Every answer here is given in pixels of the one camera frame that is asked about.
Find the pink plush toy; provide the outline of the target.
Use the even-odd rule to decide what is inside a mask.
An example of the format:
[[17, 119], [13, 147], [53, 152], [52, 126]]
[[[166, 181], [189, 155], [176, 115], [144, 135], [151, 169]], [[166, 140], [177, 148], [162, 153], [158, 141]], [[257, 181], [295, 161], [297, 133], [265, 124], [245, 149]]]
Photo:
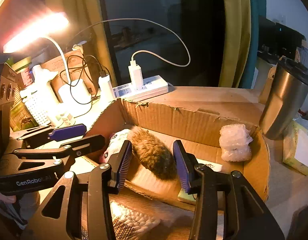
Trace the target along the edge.
[[112, 134], [107, 149], [99, 157], [99, 162], [107, 163], [111, 155], [119, 153], [122, 145], [124, 144], [124, 141], [127, 140], [127, 138], [129, 137], [130, 132], [130, 129], [123, 129], [119, 132]]

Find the bubble wrap roll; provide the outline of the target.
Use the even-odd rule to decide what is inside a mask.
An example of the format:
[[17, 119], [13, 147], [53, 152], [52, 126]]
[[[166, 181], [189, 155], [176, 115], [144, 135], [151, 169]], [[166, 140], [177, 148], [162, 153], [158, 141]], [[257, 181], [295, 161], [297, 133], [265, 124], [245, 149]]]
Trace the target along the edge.
[[219, 144], [221, 148], [229, 150], [248, 146], [252, 141], [250, 131], [244, 124], [225, 125], [220, 130]]
[[251, 150], [249, 146], [243, 146], [234, 148], [233, 150], [221, 149], [221, 158], [224, 161], [229, 162], [242, 162], [248, 161], [252, 158]]

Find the brown furry plush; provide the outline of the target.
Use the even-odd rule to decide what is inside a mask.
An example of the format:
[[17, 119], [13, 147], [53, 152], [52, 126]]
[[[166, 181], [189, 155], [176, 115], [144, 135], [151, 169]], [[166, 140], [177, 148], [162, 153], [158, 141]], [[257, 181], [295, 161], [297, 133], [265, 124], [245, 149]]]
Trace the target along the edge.
[[175, 180], [177, 168], [170, 149], [149, 131], [133, 127], [128, 133], [132, 153], [147, 170], [160, 180]]

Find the small clear bottle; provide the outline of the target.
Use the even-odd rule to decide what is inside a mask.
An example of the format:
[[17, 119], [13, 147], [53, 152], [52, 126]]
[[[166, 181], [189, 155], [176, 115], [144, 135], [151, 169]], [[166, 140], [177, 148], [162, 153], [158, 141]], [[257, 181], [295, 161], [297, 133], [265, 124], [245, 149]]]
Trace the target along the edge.
[[64, 126], [72, 126], [75, 124], [75, 118], [70, 113], [61, 114], [61, 120]]

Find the white perforated basket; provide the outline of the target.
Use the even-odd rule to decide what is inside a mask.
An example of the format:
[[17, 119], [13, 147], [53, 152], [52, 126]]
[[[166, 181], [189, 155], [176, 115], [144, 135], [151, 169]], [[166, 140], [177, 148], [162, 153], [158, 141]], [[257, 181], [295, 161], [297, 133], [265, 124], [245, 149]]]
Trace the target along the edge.
[[20, 91], [20, 97], [39, 126], [55, 124], [54, 110], [59, 101], [49, 81], [44, 84], [32, 83]]

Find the packaged paper cups bag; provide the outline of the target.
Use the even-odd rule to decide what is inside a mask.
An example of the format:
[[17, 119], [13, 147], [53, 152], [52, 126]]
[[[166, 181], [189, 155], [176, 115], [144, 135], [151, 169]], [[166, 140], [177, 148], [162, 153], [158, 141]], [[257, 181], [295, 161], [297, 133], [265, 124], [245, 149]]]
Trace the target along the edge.
[[37, 127], [38, 124], [31, 115], [20, 96], [19, 86], [14, 91], [14, 103], [11, 108], [10, 127], [12, 131]]

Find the white desk lamp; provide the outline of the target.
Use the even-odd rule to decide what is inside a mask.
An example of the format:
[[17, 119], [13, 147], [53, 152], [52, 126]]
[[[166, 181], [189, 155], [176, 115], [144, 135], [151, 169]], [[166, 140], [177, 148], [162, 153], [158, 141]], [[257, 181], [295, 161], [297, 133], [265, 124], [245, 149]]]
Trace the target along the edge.
[[17, 33], [3, 46], [3, 52], [13, 53], [22, 50], [36, 43], [40, 38], [45, 38], [52, 42], [60, 54], [60, 59], [55, 57], [44, 64], [50, 66], [48, 70], [65, 71], [66, 81], [59, 87], [58, 95], [66, 109], [74, 118], [78, 118], [90, 111], [92, 107], [92, 96], [88, 92], [83, 78], [78, 77], [74, 80], [71, 78], [68, 63], [66, 62], [69, 57], [65, 57], [61, 47], [50, 37], [51, 34], [63, 32], [68, 25], [69, 21], [65, 13], [49, 13], [31, 21], [17, 31]]

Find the brown cardboard package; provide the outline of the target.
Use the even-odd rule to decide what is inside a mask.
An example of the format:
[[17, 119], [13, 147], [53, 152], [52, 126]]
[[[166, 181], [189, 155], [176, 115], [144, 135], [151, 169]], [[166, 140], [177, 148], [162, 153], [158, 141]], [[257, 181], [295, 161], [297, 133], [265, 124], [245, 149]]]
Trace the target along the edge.
[[[65, 59], [68, 61], [67, 65], [69, 68], [69, 74], [73, 83], [74, 80], [79, 78], [82, 72], [83, 54], [81, 53], [80, 50], [72, 50], [70, 52], [65, 53]], [[53, 88], [57, 99], [59, 100], [59, 102], [63, 102], [58, 90], [63, 85], [65, 85], [66, 82], [68, 82], [68, 79], [66, 77], [65, 67], [61, 56], [55, 57], [52, 60], [42, 63], [41, 67], [44, 69], [48, 69], [51, 72], [58, 72], [58, 75], [50, 82], [51, 82], [51, 87]], [[91, 95], [94, 95], [96, 93], [96, 90], [93, 81], [91, 80], [91, 75], [88, 66], [86, 66], [85, 70], [83, 70], [81, 78], [83, 79], [89, 93]]]

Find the red jar yellow lid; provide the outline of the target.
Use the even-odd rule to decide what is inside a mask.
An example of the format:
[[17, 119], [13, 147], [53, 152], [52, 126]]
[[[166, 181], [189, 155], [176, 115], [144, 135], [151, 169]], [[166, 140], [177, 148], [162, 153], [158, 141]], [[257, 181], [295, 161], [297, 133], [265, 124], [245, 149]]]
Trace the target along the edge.
[[16, 81], [20, 90], [32, 85], [33, 80], [30, 74], [31, 57], [26, 57], [12, 65], [12, 69], [16, 72]]

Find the brown cardboard box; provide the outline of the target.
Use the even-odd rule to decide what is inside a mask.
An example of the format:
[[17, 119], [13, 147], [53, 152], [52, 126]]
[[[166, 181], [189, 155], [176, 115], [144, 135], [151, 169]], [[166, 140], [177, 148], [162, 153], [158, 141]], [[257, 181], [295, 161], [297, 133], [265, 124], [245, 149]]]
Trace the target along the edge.
[[[122, 129], [137, 126], [171, 147], [181, 140], [185, 150], [201, 160], [221, 164], [222, 171], [240, 171], [262, 200], [269, 196], [270, 152], [258, 121], [261, 109], [245, 99], [238, 90], [229, 92], [210, 88], [208, 104], [194, 101], [195, 109], [183, 108], [180, 102], [189, 94], [174, 90], [148, 102], [118, 99], [93, 118], [88, 135], [100, 134], [106, 139]], [[252, 137], [252, 159], [245, 163], [229, 163], [221, 159], [220, 129], [225, 125], [244, 124]]]

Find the yellow tissue box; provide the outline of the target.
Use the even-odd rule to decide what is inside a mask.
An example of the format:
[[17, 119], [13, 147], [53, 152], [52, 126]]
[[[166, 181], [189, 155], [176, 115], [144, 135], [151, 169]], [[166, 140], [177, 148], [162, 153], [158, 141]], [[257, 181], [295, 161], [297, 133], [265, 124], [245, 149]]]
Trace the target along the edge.
[[284, 131], [283, 163], [308, 176], [308, 130], [295, 121]]

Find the white power strip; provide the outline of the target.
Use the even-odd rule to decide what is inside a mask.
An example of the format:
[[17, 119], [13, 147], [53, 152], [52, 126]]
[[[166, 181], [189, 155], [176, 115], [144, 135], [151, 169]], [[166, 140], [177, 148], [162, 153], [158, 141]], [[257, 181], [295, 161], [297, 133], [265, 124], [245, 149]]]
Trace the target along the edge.
[[143, 79], [143, 86], [135, 88], [132, 83], [127, 83], [113, 88], [116, 98], [131, 101], [142, 101], [169, 91], [168, 83], [159, 75]]

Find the steel travel mug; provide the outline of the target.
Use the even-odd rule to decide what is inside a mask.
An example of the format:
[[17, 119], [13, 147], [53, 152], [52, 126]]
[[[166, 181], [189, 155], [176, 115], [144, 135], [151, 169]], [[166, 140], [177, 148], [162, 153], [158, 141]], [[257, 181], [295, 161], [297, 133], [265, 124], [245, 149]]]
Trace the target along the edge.
[[289, 126], [308, 94], [308, 69], [285, 56], [276, 64], [270, 93], [259, 120], [263, 134], [276, 140]]

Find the yellow-green curtain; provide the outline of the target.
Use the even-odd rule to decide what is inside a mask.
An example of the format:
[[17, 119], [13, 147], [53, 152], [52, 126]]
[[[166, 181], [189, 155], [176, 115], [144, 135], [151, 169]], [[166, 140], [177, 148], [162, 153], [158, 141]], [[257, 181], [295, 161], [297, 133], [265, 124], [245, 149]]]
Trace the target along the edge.
[[61, 45], [87, 41], [116, 85], [143, 76], [176, 86], [238, 87], [251, 40], [250, 0], [45, 0], [70, 22]]

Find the black monitor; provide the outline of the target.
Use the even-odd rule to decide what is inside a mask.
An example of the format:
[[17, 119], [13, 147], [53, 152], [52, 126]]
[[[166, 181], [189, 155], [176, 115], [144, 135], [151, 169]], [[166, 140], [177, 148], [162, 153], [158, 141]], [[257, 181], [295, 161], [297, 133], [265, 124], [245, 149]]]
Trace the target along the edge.
[[280, 23], [259, 16], [259, 38], [257, 56], [270, 64], [285, 56], [294, 60], [297, 48], [301, 48], [303, 34]]

